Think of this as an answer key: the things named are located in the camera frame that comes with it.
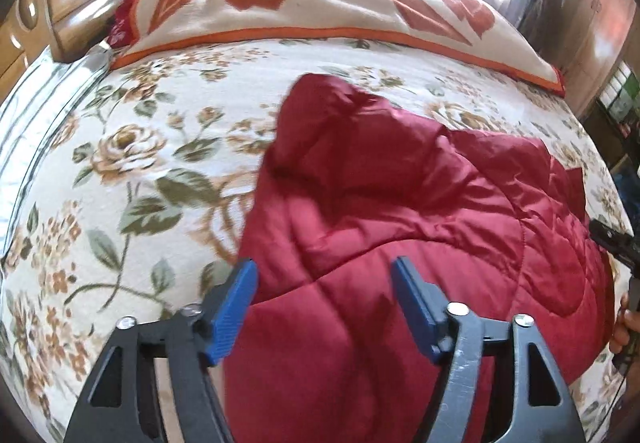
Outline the person right hand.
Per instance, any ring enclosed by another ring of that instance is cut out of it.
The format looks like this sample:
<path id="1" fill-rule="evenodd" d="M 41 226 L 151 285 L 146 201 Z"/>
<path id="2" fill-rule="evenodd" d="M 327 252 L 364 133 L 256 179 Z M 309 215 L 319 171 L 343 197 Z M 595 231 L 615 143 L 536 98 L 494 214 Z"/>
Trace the person right hand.
<path id="1" fill-rule="evenodd" d="M 628 302 L 628 295 L 625 293 L 622 299 L 620 299 L 620 308 L 616 315 L 612 337 L 610 342 L 608 342 L 608 348 L 614 354 L 623 351 L 623 348 L 625 348 L 630 341 L 631 333 L 638 333 L 640 330 L 639 313 L 637 311 L 631 311 Z"/>

